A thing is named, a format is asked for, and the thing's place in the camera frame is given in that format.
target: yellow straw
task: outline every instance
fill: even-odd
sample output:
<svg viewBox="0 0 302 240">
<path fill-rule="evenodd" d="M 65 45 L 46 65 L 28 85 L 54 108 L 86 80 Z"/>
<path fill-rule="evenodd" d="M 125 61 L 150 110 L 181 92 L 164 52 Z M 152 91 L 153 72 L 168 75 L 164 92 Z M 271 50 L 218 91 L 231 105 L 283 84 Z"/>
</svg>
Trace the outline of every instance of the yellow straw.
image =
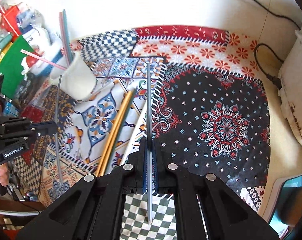
<svg viewBox="0 0 302 240">
<path fill-rule="evenodd" d="M 95 175 L 97 177 L 98 176 L 103 176 L 104 172 L 107 168 L 107 163 L 108 163 L 111 151 L 113 149 L 114 143 L 116 143 L 115 140 L 117 138 L 118 131 L 119 131 L 120 126 L 122 124 L 122 120 L 124 118 L 125 111 L 128 107 L 128 104 L 131 101 L 130 99 L 132 98 L 132 93 L 133 93 L 132 91 L 129 91 L 126 94 L 126 96 L 125 96 L 125 98 L 124 98 L 124 100 L 123 100 L 123 102 L 120 106 L 120 109 L 119 109 L 118 114 L 115 118 L 113 127 L 111 129 L 109 138 L 108 138 L 107 143 L 104 147 L 103 154 L 102 154 L 101 160 L 99 162 L 99 166 L 98 166 L 97 171 L 95 173 Z"/>
</svg>

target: silver screw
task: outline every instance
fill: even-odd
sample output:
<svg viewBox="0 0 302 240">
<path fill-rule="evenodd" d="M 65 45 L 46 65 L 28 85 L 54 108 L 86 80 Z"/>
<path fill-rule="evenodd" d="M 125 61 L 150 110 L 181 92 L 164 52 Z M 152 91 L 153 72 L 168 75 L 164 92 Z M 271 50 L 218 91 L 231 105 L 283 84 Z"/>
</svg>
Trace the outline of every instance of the silver screw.
<svg viewBox="0 0 302 240">
<path fill-rule="evenodd" d="M 206 175 L 206 179 L 210 180 L 210 181 L 215 181 L 216 176 L 213 173 L 209 173 L 209 174 Z"/>
<path fill-rule="evenodd" d="M 84 176 L 84 180 L 86 182 L 90 182 L 90 181 L 94 180 L 94 175 L 88 174 L 88 175 Z"/>
<path fill-rule="evenodd" d="M 130 163 L 124 164 L 123 169 L 126 170 L 126 171 L 130 171 L 130 170 L 133 169 L 133 165 L 130 164 Z"/>
<path fill-rule="evenodd" d="M 175 163 L 170 163 L 168 166 L 169 170 L 176 170 L 177 169 L 177 165 Z"/>
</svg>

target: green and white checkered pattern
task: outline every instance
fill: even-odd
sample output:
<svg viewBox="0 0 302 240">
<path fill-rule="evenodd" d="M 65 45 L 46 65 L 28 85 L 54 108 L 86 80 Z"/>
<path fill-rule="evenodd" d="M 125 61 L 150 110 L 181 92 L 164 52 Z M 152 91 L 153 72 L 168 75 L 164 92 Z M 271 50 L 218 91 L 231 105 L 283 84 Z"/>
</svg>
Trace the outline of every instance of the green and white checkered pattern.
<svg viewBox="0 0 302 240">
<path fill-rule="evenodd" d="M 151 225 L 147 221 L 147 195 L 127 195 L 121 239 L 176 240 L 174 200 L 153 196 Z"/>
</svg>

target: white cup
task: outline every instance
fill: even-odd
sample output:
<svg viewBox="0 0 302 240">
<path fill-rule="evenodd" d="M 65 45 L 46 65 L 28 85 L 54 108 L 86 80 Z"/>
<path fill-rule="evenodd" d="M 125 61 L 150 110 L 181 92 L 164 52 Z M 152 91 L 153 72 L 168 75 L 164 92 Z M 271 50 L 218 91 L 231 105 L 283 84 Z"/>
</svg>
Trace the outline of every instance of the white cup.
<svg viewBox="0 0 302 240">
<path fill-rule="evenodd" d="M 67 67 L 65 57 L 62 57 L 57 64 Z M 66 70 L 54 67 L 49 75 L 49 82 L 57 86 L 60 75 L 62 75 L 61 90 L 75 100 L 86 101 L 92 96 L 97 80 L 89 67 L 81 59 L 80 52 L 73 52 L 73 61 Z"/>
</svg>

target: black floral fabric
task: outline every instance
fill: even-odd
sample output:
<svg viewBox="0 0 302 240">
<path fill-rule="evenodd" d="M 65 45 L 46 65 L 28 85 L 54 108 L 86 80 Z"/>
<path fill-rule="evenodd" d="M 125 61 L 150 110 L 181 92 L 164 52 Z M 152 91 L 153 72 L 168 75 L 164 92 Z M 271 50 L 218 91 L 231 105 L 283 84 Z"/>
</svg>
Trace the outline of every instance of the black floral fabric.
<svg viewBox="0 0 302 240">
<path fill-rule="evenodd" d="M 216 174 L 238 195 L 243 187 L 264 186 L 270 117 L 262 83 L 226 71 L 172 68 L 153 107 L 162 150 L 191 173 Z"/>
</svg>

